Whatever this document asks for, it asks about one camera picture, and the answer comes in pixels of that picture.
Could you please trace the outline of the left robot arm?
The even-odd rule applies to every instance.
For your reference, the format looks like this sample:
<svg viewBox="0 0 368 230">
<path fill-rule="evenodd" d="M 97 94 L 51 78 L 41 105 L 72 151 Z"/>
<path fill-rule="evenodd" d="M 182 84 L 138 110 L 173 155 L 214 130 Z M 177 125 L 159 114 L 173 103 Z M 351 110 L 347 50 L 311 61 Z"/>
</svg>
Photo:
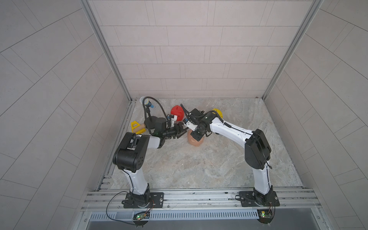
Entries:
<svg viewBox="0 0 368 230">
<path fill-rule="evenodd" d="M 122 201 L 124 208 L 146 208 L 155 201 L 150 196 L 150 186 L 144 177 L 142 166 L 148 149 L 160 149 L 166 140 L 178 139 L 188 127 L 183 122 L 168 126 L 164 118 L 157 118 L 154 131 L 149 135 L 127 132 L 113 156 L 113 164 L 126 175 L 130 190 Z"/>
</svg>

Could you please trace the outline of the pink piggy bank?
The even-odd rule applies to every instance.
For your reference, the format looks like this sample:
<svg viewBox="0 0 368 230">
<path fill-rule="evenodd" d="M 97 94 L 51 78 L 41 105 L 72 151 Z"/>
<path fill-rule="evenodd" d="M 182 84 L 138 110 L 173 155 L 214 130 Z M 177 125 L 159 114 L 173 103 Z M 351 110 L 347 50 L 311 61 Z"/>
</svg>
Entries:
<svg viewBox="0 0 368 230">
<path fill-rule="evenodd" d="M 187 131 L 187 138 L 188 138 L 188 143 L 189 144 L 191 144 L 191 145 L 193 145 L 193 146 L 195 146 L 195 147 L 198 147 L 198 146 L 200 146 L 203 142 L 204 142 L 204 137 L 202 137 L 201 138 L 201 140 L 200 141 L 197 141 L 196 139 L 194 139 L 192 136 L 191 136 L 191 133 L 192 133 L 193 131 L 191 130 L 191 129 L 189 129 L 188 131 Z"/>
</svg>

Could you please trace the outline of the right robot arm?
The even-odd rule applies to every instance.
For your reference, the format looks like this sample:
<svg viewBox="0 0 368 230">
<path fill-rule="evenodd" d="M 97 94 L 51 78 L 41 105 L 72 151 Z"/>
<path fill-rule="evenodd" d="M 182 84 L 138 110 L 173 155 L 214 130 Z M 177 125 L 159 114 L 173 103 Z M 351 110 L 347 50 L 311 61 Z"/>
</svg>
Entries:
<svg viewBox="0 0 368 230">
<path fill-rule="evenodd" d="M 271 147 L 262 130 L 251 131 L 241 128 L 221 118 L 215 110 L 208 112 L 193 109 L 188 112 L 184 109 L 185 125 L 192 130 L 191 136 L 200 141 L 204 136 L 215 133 L 222 135 L 239 144 L 244 149 L 246 163 L 253 169 L 253 191 L 240 192 L 235 199 L 242 203 L 243 207 L 278 207 L 280 206 L 276 192 L 270 181 L 269 165 Z"/>
</svg>

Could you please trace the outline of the red piggy bank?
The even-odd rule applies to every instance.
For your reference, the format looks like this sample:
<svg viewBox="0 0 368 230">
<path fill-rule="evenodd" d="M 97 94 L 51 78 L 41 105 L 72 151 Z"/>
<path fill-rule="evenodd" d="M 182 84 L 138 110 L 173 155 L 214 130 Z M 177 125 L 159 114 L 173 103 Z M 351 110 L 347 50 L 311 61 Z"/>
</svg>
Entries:
<svg viewBox="0 0 368 230">
<path fill-rule="evenodd" d="M 183 108 L 181 106 L 179 106 L 179 105 L 174 106 L 171 109 L 170 114 L 173 115 L 173 116 L 177 116 L 177 120 L 176 121 L 182 121 L 183 118 L 184 118 L 184 116 L 185 116 L 185 113 L 184 113 Z"/>
</svg>

